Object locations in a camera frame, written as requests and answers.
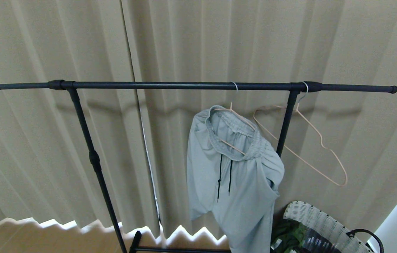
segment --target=wooden floor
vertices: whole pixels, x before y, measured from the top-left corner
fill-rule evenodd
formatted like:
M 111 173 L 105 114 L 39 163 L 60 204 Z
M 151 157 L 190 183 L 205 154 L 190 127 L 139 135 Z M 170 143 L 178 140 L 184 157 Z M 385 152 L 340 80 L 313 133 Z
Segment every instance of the wooden floor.
M 124 234 L 125 245 L 131 245 L 134 233 Z M 155 239 L 148 229 L 142 229 L 140 245 L 170 248 L 228 249 L 225 237 L 215 240 L 205 229 L 191 236 L 181 227 L 169 238 L 162 235 Z M 79 229 L 75 223 L 60 225 L 55 221 L 38 224 L 33 219 L 0 222 L 0 253 L 48 253 L 48 252 L 100 252 L 119 253 L 115 231 L 104 228 L 99 221 Z

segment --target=hanger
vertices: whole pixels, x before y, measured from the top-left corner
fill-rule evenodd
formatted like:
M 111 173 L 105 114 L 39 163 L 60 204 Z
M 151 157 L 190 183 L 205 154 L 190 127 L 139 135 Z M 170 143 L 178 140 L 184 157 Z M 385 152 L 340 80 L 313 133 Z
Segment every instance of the hanger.
M 235 82 L 232 82 L 232 83 L 234 83 L 234 85 L 236 86 L 236 93 L 237 93 L 237 92 L 239 91 L 238 88 L 237 88 L 237 84 L 236 84 Z M 232 112 L 232 113 L 233 113 L 234 115 L 236 115 L 240 120 L 244 121 L 247 125 L 249 125 L 251 128 L 253 128 L 253 130 L 255 130 L 255 127 L 252 125 L 252 123 L 251 123 L 249 120 L 247 120 L 246 118 L 242 117 L 241 115 L 239 115 L 237 112 L 235 112 L 235 111 L 233 110 L 233 102 L 230 102 L 229 109 L 213 109 L 213 110 L 215 110 L 215 111 L 228 111 L 228 112 Z M 227 144 L 228 146 L 234 148 L 236 151 L 240 152 L 241 154 L 245 155 L 244 152 L 242 152 L 241 150 L 239 150 L 237 147 L 233 146 L 232 144 L 230 144 L 230 143 L 228 143 L 228 142 L 226 142 L 226 141 L 224 141 L 223 139 L 220 139 L 220 138 L 219 138 L 219 140 L 220 140 L 221 142 Z
M 308 84 L 306 82 L 303 82 L 306 85 L 306 93 L 300 98 L 298 99 L 298 103 L 297 103 L 297 107 L 295 108 L 295 112 L 298 113 L 298 115 L 300 115 L 313 129 L 314 131 L 316 131 L 316 133 L 319 135 L 320 137 L 320 145 L 322 146 L 322 148 L 329 150 L 333 156 L 336 158 L 336 160 L 338 161 L 340 167 L 342 168 L 342 170 L 344 171 L 344 175 L 345 175 L 345 181 L 343 184 L 338 184 L 335 181 L 333 181 L 331 178 L 329 178 L 328 176 L 326 176 L 324 173 L 322 173 L 321 171 L 319 171 L 318 169 L 316 169 L 314 166 L 312 166 L 311 164 L 309 164 L 309 162 L 306 162 L 303 158 L 301 158 L 298 154 L 296 154 L 294 151 L 292 151 L 290 148 L 288 148 L 286 145 L 284 145 L 284 147 L 289 150 L 292 154 L 294 154 L 296 157 L 298 157 L 298 159 L 302 160 L 302 162 L 304 162 L 306 165 L 308 165 L 309 167 L 311 167 L 312 169 L 314 169 L 315 171 L 317 171 L 319 174 L 321 174 L 322 176 L 324 176 L 326 179 L 328 179 L 330 182 L 334 183 L 337 186 L 346 186 L 347 182 L 348 182 L 348 176 L 347 176 L 347 171 L 344 168 L 344 165 L 342 164 L 342 162 L 340 161 L 339 157 L 335 154 L 335 152 L 332 149 L 329 149 L 327 147 L 324 146 L 324 138 L 322 137 L 322 134 L 319 132 L 319 130 L 317 130 L 317 128 L 311 123 L 309 122 L 309 120 L 304 117 L 304 115 L 298 110 L 298 107 L 300 105 L 300 101 L 308 94 L 309 91 L 309 87 Z M 277 107 L 277 108 L 282 108 L 285 109 L 284 106 L 278 106 L 278 105 L 274 105 L 273 107 Z M 262 106 L 259 107 L 258 109 L 255 110 L 255 112 L 253 112 L 253 119 L 255 120 L 255 122 L 261 127 L 263 128 L 267 133 L 269 133 L 274 139 L 276 139 L 278 141 L 278 138 L 275 137 L 269 130 L 267 130 L 267 128 L 265 128 L 255 117 L 255 114 L 257 111 L 263 110 L 263 109 L 267 109 L 267 107 Z

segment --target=black garment rack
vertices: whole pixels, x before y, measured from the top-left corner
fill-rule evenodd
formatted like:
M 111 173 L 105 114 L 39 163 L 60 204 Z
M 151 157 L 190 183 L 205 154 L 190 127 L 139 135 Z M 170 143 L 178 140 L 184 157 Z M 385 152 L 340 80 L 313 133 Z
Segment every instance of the black garment rack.
M 286 139 L 287 130 L 291 121 L 295 101 L 300 92 L 317 92 L 317 91 L 362 91 L 362 92 L 384 92 L 396 93 L 397 87 L 393 86 L 373 86 L 373 85 L 337 85 L 322 84 L 319 82 L 292 82 L 292 83 L 247 83 L 238 82 L 239 90 L 262 90 L 262 91 L 289 91 L 287 99 L 287 108 L 282 123 L 281 134 L 278 141 L 276 152 L 281 156 L 284 141 Z M 97 179 L 99 180 L 100 189 L 106 203 L 110 218 L 113 223 L 120 248 L 123 253 L 127 253 L 122 235 L 120 233 L 117 218 L 111 203 L 110 194 L 106 187 L 105 180 L 100 166 L 99 155 L 92 144 L 91 134 L 89 133 L 83 109 L 80 103 L 77 89 L 178 89 L 178 90 L 236 90 L 236 86 L 232 82 L 74 82 L 65 80 L 53 80 L 41 83 L 12 83 L 0 84 L 0 90 L 13 89 L 53 89 L 68 91 L 72 99 L 75 111 L 77 112 L 80 126 L 87 147 L 89 149 L 89 160 L 94 168 Z M 130 253 L 140 251 L 144 252 L 178 252 L 178 253 L 229 253 L 229 250 L 208 250 L 208 249 L 179 249 L 179 248 L 155 248 L 139 246 L 141 240 L 141 232 L 136 232 L 130 247 Z

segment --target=black basket handle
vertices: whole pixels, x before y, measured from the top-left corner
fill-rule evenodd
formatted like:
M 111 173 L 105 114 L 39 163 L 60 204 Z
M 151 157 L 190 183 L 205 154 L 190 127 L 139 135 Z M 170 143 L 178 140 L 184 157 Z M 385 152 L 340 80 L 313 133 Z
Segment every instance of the black basket handle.
M 375 240 L 377 240 L 378 245 L 380 245 L 380 253 L 384 253 L 383 243 L 381 242 L 380 238 L 378 238 L 378 236 L 376 236 L 374 233 L 370 232 L 367 229 L 362 229 L 362 228 L 355 229 L 355 230 L 352 230 L 352 231 L 348 232 L 347 235 L 349 237 L 353 238 L 354 234 L 359 233 L 359 232 L 364 232 L 364 233 L 367 233 L 367 234 L 370 234 L 371 236 L 373 236 L 375 238 Z

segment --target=black drawstring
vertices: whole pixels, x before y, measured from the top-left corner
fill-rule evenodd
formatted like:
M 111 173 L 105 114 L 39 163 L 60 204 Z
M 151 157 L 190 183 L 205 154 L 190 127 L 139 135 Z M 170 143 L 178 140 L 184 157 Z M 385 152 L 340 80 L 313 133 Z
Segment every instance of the black drawstring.
M 221 191 L 221 177 L 222 177 L 222 158 L 223 154 L 221 154 L 221 168 L 219 170 L 219 180 L 217 180 L 219 186 L 217 187 L 217 201 L 219 202 L 219 192 Z
M 217 180 L 218 187 L 217 187 L 217 201 L 219 202 L 219 194 L 221 192 L 221 179 L 222 179 L 222 158 L 223 154 L 221 154 L 221 166 L 219 169 L 219 180 Z M 228 184 L 228 195 L 231 190 L 231 171 L 233 170 L 233 160 L 229 163 L 229 184 Z
M 231 188 L 231 170 L 233 169 L 233 160 L 229 163 L 229 184 L 228 184 L 228 196 L 229 196 L 229 190 Z

